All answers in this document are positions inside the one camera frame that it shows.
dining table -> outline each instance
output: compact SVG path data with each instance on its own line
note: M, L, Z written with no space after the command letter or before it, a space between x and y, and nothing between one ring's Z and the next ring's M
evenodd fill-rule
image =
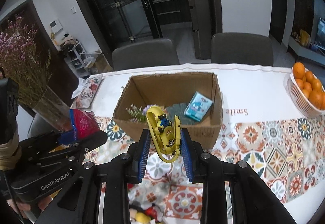
M87 153L85 162L109 162L134 142L111 119L131 76L178 72L217 75L223 121L214 147L207 151L226 162L248 162L296 223L307 223L325 197L325 116L310 119L295 106L287 88L290 68L182 64L103 73L86 111L94 112L108 140ZM225 186L228 223L232 223L231 194L228 183ZM166 224L197 224L202 192L202 184L192 184L186 178L182 157L174 163L164 163L151 147L144 179L129 187L129 203L144 207L153 203Z

beige tape wrap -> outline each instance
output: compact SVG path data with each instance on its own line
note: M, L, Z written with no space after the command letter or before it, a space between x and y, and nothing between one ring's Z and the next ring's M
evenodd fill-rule
M0 170L6 171L14 169L21 155L22 148L19 146L19 136L17 127L13 138L5 144L0 144Z

yellow slap bracelet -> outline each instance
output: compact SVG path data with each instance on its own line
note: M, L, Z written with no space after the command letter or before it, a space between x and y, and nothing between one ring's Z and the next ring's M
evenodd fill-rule
M147 111L147 123L151 138L157 154L163 162L175 162L180 154L181 121L175 116L174 124L166 118L166 113L157 106L150 107ZM167 160L162 154L174 154Z

fruit basket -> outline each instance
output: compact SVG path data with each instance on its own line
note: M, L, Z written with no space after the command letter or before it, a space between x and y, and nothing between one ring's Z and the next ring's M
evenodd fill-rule
M318 117L325 114L325 110L319 110L304 96L303 92L299 89L293 74L293 69L291 68L290 78L288 79L288 90L290 97L296 107L301 111L301 113L309 118Z

patterned tablecloth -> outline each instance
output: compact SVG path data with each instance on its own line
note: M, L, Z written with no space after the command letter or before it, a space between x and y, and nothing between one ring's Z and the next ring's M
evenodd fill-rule
M133 140L110 118L98 117L108 141L87 153L86 161L110 162L126 152ZM223 124L213 149L222 161L244 160L282 203L301 196L325 178L325 116L254 123ZM129 189L129 202L155 203L167 217L199 220L202 184L189 183L182 157L162 162L150 148L142 183ZM227 213L231 223L230 190L226 183Z

